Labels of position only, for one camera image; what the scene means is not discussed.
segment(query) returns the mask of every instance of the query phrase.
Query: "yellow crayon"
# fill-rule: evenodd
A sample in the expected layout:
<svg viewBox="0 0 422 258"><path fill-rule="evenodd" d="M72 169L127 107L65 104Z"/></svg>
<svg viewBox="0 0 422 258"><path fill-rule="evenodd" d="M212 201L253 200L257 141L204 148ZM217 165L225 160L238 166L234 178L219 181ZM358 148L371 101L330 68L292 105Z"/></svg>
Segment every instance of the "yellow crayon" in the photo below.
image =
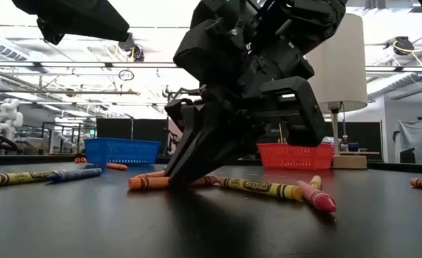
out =
<svg viewBox="0 0 422 258"><path fill-rule="evenodd" d="M218 183L227 188L265 194L282 199L302 201L302 189L281 183L266 183L235 178L219 178Z"/></svg>
<svg viewBox="0 0 422 258"><path fill-rule="evenodd" d="M313 176L310 181L310 185L314 189L320 190L322 188L322 179L320 176Z"/></svg>
<svg viewBox="0 0 422 258"><path fill-rule="evenodd" d="M16 183L31 183L47 180L47 177L56 172L65 170L40 171L40 172L22 172L22 173L3 173L0 174L0 186L7 186Z"/></svg>

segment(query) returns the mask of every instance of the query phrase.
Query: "lamp shade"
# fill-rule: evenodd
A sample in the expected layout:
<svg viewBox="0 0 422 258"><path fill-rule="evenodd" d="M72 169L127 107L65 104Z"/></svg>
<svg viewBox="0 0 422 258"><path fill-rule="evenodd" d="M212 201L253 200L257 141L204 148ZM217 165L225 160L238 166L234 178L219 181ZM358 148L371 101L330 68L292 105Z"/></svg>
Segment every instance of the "lamp shade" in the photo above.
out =
<svg viewBox="0 0 422 258"><path fill-rule="evenodd" d="M367 106L365 43L360 16L346 14L335 35L306 55L315 75L308 81L323 113L329 104L346 111Z"/></svg>

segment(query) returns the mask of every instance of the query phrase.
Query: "pink crayon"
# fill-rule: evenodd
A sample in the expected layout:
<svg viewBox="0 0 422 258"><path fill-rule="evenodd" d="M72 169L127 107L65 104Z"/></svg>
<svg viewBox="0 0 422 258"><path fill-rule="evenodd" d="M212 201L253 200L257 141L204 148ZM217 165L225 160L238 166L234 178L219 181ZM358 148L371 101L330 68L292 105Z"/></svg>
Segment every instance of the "pink crayon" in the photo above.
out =
<svg viewBox="0 0 422 258"><path fill-rule="evenodd" d="M301 180L297 181L297 186L303 191L303 197L307 199L316 209L326 212L335 212L337 210L335 200L321 190L314 189L308 183Z"/></svg>

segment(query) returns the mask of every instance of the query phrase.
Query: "blue basket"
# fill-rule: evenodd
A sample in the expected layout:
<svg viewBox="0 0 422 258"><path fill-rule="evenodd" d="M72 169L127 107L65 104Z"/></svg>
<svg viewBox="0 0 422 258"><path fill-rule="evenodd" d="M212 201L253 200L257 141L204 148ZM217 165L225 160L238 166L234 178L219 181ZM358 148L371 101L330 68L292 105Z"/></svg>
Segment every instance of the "blue basket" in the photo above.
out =
<svg viewBox="0 0 422 258"><path fill-rule="evenodd" d="M88 163L105 166L107 163L154 164L160 142L96 138L85 140Z"/></svg>

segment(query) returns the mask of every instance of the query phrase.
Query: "red basket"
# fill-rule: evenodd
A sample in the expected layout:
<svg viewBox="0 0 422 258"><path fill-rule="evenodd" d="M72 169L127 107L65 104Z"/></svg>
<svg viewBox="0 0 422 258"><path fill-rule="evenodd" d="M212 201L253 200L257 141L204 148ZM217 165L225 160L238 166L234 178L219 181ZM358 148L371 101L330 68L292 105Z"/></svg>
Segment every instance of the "red basket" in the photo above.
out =
<svg viewBox="0 0 422 258"><path fill-rule="evenodd" d="M301 170L329 169L332 165L333 145L321 143L317 147L297 147L287 143L257 144L265 168Z"/></svg>

